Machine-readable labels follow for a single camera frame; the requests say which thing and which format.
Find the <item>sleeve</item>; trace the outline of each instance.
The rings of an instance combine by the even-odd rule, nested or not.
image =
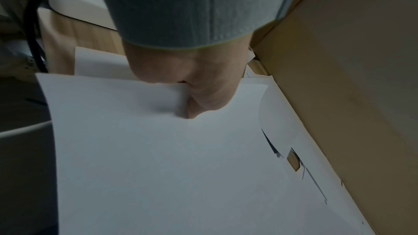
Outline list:
[[[188,49],[239,38],[280,19],[292,0],[104,0],[121,37]]]

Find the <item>hand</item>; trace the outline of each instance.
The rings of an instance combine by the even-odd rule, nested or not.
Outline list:
[[[189,118],[224,107],[244,72],[251,34],[195,50],[154,50],[123,42],[133,73],[149,83],[186,82]]]

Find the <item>black cable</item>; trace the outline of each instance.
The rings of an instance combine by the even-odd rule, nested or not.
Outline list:
[[[27,39],[27,44],[29,45],[30,52],[32,57],[35,60],[36,66],[43,73],[47,73],[48,70],[42,61],[41,50],[39,49],[39,44],[36,41],[35,35],[35,22],[37,19],[37,10],[43,0],[29,0],[25,11],[23,13],[23,25],[24,31]]]

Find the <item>paper sheet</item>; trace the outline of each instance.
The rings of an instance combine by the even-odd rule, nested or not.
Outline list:
[[[76,48],[76,75],[135,79],[132,73],[126,76],[119,75],[119,73],[127,71],[130,72],[128,62],[124,56],[81,47]],[[361,231],[364,227],[362,223],[367,223],[366,220],[351,196],[341,186],[340,179],[305,130],[273,77],[261,75],[260,78],[255,78],[259,75],[250,75],[252,79],[242,80],[241,83],[269,85],[260,102],[259,121],[261,128],[273,146],[284,157],[287,157],[290,149],[293,148],[303,163],[309,168],[321,191],[325,194],[328,206],[356,227],[357,230]],[[313,181],[305,182],[303,186],[310,186],[310,190],[313,190],[318,195],[317,186],[313,184]]]
[[[176,114],[182,84],[37,77],[53,119],[61,235],[355,234],[294,191],[258,129],[263,85],[240,85],[222,110],[187,120]]]

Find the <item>gray sleeve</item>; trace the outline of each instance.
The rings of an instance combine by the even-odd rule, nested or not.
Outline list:
[[[104,0],[125,41],[185,49],[253,32],[282,17],[291,0]]]

